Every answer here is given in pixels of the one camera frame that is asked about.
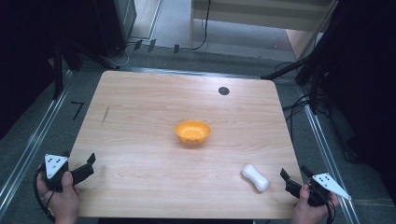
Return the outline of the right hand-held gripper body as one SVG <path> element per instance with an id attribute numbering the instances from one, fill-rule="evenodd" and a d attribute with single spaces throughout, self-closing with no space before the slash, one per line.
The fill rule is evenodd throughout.
<path id="1" fill-rule="evenodd" d="M 313 207 L 325 205 L 330 200 L 330 193 L 351 200 L 351 196 L 330 176 L 329 173 L 310 177 L 310 196 L 308 204 Z"/>

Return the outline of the white shelf unit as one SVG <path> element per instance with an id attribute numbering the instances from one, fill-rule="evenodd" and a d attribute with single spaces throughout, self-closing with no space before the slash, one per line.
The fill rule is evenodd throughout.
<path id="1" fill-rule="evenodd" d="M 286 30 L 293 53 L 302 59 L 325 32 L 339 0 L 191 0 L 190 44 L 195 19 Z"/>

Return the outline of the dark cabinet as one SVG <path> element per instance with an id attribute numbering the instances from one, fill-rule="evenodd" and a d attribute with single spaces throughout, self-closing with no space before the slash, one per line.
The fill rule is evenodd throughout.
<path id="1" fill-rule="evenodd" d="M 126 48 L 134 0 L 60 0 L 64 36 L 77 52 L 112 57 Z"/>

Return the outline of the black metal stand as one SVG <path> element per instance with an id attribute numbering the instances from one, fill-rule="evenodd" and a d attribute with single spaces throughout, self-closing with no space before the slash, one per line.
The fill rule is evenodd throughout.
<path id="1" fill-rule="evenodd" d="M 101 64 L 104 68 L 116 70 L 120 67 L 118 65 L 111 65 L 91 50 L 80 45 L 78 42 L 65 37 L 59 37 L 53 47 L 53 69 L 54 69 L 54 94 L 52 99 L 58 99 L 64 91 L 64 72 L 63 61 L 72 70 L 79 70 L 82 67 L 82 62 L 78 57 L 78 53 L 85 54 L 90 59 Z"/>
<path id="2" fill-rule="evenodd" d="M 311 112 L 316 115 L 318 113 L 318 86 L 323 71 L 323 64 L 324 60 L 317 53 L 311 52 L 306 57 L 298 60 L 295 63 L 291 63 L 290 65 L 275 71 L 270 75 L 261 76 L 261 79 L 273 80 L 275 78 L 282 77 L 283 75 L 286 75 L 297 68 L 301 68 L 300 72 L 295 78 L 295 81 L 299 86 L 301 86 L 307 83 L 308 80 L 311 80 L 310 92 L 308 93 L 308 105 L 311 109 Z"/>

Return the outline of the orange plastic bowl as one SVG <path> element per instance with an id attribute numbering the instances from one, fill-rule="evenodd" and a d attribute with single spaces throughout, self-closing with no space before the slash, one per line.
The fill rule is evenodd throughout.
<path id="1" fill-rule="evenodd" d="M 184 120 L 178 123 L 174 129 L 181 143 L 202 144 L 211 134 L 211 128 L 200 120 Z"/>

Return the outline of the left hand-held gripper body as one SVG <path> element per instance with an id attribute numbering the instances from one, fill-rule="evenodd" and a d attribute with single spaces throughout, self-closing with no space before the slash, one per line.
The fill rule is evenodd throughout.
<path id="1" fill-rule="evenodd" d="M 44 180 L 48 190 L 55 192 L 63 191 L 62 179 L 65 172 L 71 173 L 68 167 L 70 153 L 66 151 L 62 155 L 45 155 Z"/>

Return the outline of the person's right hand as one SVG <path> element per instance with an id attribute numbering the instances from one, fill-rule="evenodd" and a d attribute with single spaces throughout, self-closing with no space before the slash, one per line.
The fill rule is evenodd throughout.
<path id="1" fill-rule="evenodd" d="M 294 205 L 291 224 L 319 224 L 328 213 L 326 205 L 312 207 L 308 204 L 310 183 L 306 182 L 300 189 L 300 198 Z"/>

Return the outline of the person's left hand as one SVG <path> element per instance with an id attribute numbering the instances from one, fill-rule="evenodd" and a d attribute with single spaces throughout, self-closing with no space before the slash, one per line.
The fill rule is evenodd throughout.
<path id="1" fill-rule="evenodd" d="M 61 193 L 48 190 L 40 171 L 36 178 L 36 187 L 40 199 L 49 207 L 55 219 L 55 224 L 78 224 L 79 200 L 73 187 L 73 176 L 65 172 L 62 177 L 63 191 Z"/>

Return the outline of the white peanut-shaped bottle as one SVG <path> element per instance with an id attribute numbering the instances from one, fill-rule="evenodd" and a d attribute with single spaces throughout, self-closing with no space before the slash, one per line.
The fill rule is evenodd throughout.
<path id="1" fill-rule="evenodd" d="M 255 189 L 259 192 L 265 191 L 269 186 L 269 181 L 266 177 L 261 175 L 256 168 L 251 165 L 247 164 L 242 170 L 242 176 L 249 180 Z"/>

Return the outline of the dark curtain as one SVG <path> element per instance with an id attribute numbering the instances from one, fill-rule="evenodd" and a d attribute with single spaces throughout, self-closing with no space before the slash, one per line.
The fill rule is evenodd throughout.
<path id="1" fill-rule="evenodd" d="M 320 41 L 320 87 L 353 132 L 347 148 L 396 204 L 396 0 L 339 0 Z"/>

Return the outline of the metal floor rail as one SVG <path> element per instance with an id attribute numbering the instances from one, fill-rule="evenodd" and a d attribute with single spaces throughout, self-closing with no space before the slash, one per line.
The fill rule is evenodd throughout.
<path id="1" fill-rule="evenodd" d="M 240 74 L 227 74 L 216 72 L 198 72 L 198 71 L 183 71 L 172 69 L 158 69 L 158 68 L 141 68 L 141 67 L 127 67 L 120 71 L 139 72 L 139 73 L 156 73 L 156 74 L 174 74 L 185 76 L 203 76 L 203 77 L 227 77 L 227 78 L 243 78 L 243 79 L 261 79 L 260 75 L 240 75 Z M 273 79 L 274 82 L 293 82 L 297 75 L 294 73 L 287 73 L 281 77 Z"/>
<path id="2" fill-rule="evenodd" d="M 308 105 L 304 108 L 304 111 L 312 129 L 312 132 L 316 138 L 318 149 L 321 153 L 327 172 L 346 193 L 350 194 L 347 186 L 345 185 L 345 181 L 341 176 L 339 168 L 336 165 L 332 150 L 322 130 L 318 116 L 314 114 L 314 112 L 310 109 Z M 340 204 L 346 220 L 346 224 L 361 224 L 352 199 L 347 200 L 341 197 Z"/>
<path id="3" fill-rule="evenodd" d="M 53 100 L 52 93 L 44 91 L 7 136 L 0 140 L 0 221 L 63 105 L 74 77 L 75 74 L 68 70 L 60 95 Z"/>

